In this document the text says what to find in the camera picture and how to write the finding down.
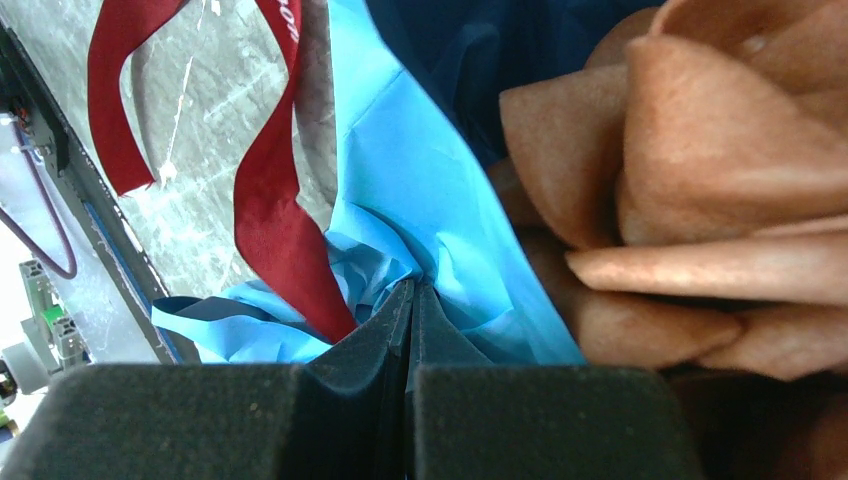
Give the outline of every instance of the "navy blue cloth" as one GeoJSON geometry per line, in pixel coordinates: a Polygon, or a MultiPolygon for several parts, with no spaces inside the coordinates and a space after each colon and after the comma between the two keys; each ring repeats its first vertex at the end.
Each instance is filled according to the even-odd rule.
{"type": "Polygon", "coordinates": [[[264,285],[248,282],[222,295],[234,297],[168,297],[153,302],[151,321],[196,343],[203,363],[306,363],[329,350],[288,305],[276,295],[268,307],[264,285]],[[240,296],[251,293],[253,302],[240,296]]]}
{"type": "Polygon", "coordinates": [[[661,0],[366,0],[383,41],[483,166],[507,156],[504,90],[577,71],[616,23],[661,0]]]}

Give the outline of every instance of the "gray marble surface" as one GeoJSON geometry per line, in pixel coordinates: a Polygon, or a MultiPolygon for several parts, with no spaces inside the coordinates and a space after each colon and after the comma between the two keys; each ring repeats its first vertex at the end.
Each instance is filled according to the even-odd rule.
{"type": "MultiPolygon", "coordinates": [[[[98,167],[86,62],[101,3],[0,2],[3,21],[98,167]]],[[[294,138],[299,202],[326,227],[336,176],[326,0],[306,3],[306,101],[297,110],[301,129],[294,138]]],[[[124,106],[157,182],[118,204],[170,293],[207,296],[254,277],[233,243],[233,180],[286,79],[282,54],[254,0],[189,0],[124,66],[124,106]]]]}

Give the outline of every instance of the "red ribbon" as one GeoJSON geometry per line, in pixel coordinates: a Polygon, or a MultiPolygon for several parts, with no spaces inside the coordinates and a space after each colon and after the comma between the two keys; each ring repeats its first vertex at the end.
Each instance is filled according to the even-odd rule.
{"type": "MultiPolygon", "coordinates": [[[[356,327],[327,258],[321,230],[296,202],[300,185],[292,150],[299,76],[301,0],[256,0],[289,71],[283,97],[236,172],[235,243],[251,268],[331,342],[356,327]]],[[[153,176],[138,150],[121,101],[127,57],[182,7],[183,0],[105,0],[88,57],[91,135],[119,195],[153,176]]]]}

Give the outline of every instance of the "cable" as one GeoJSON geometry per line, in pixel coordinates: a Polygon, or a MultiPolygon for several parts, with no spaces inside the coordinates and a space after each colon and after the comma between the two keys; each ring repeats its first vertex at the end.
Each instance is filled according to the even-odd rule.
{"type": "Polygon", "coordinates": [[[50,217],[53,220],[53,227],[62,239],[62,247],[65,249],[65,256],[68,258],[68,269],[64,270],[58,263],[56,263],[55,260],[50,258],[50,256],[47,255],[47,253],[42,250],[41,247],[39,247],[38,244],[36,244],[35,241],[33,241],[33,239],[24,232],[20,225],[18,225],[2,208],[0,208],[0,221],[9,227],[9,230],[11,230],[12,233],[18,237],[21,242],[23,242],[33,255],[35,255],[35,258],[37,258],[42,264],[56,272],[56,275],[59,275],[66,280],[71,280],[77,276],[77,257],[74,256],[74,250],[71,248],[71,242],[68,240],[68,234],[62,226],[62,221],[59,220],[59,215],[56,214],[56,209],[53,208],[53,202],[50,200],[47,188],[44,186],[44,182],[38,174],[35,161],[32,159],[32,153],[24,147],[24,144],[27,143],[26,139],[23,136],[20,127],[15,125],[13,128],[15,130],[15,137],[18,141],[18,148],[21,149],[21,153],[24,155],[24,158],[26,158],[29,171],[35,179],[35,182],[38,184],[38,190],[41,192],[41,198],[44,200],[44,204],[47,205],[47,210],[50,211],[50,217]]]}

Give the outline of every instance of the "black foam block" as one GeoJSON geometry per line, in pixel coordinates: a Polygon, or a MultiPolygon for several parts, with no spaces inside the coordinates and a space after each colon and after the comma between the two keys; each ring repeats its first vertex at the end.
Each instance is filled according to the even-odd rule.
{"type": "Polygon", "coordinates": [[[419,480],[703,478],[668,387],[639,370],[424,366],[415,422],[419,480]]]}
{"type": "Polygon", "coordinates": [[[412,335],[409,373],[404,403],[404,465],[407,476],[415,478],[415,415],[413,399],[415,372],[422,365],[491,365],[477,347],[445,316],[432,285],[419,285],[412,304],[412,335]]]}
{"type": "Polygon", "coordinates": [[[276,479],[302,366],[91,366],[52,387],[2,478],[276,479]]]}
{"type": "Polygon", "coordinates": [[[399,283],[374,317],[307,366],[282,478],[403,478],[414,291],[411,280],[399,283]]]}

